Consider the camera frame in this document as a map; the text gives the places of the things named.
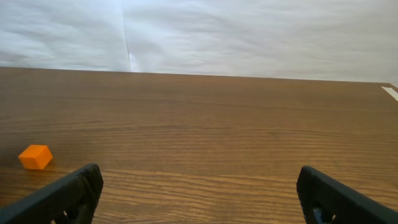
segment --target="white tape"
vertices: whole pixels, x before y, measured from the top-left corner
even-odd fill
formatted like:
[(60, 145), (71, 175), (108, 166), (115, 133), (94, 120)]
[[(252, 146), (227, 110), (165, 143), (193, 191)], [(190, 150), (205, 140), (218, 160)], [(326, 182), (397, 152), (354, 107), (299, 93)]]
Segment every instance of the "white tape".
[(388, 87), (384, 87), (384, 86), (382, 86), (381, 88), (383, 88), (388, 93), (390, 93), (390, 95), (398, 101), (398, 93), (393, 88), (388, 88)]

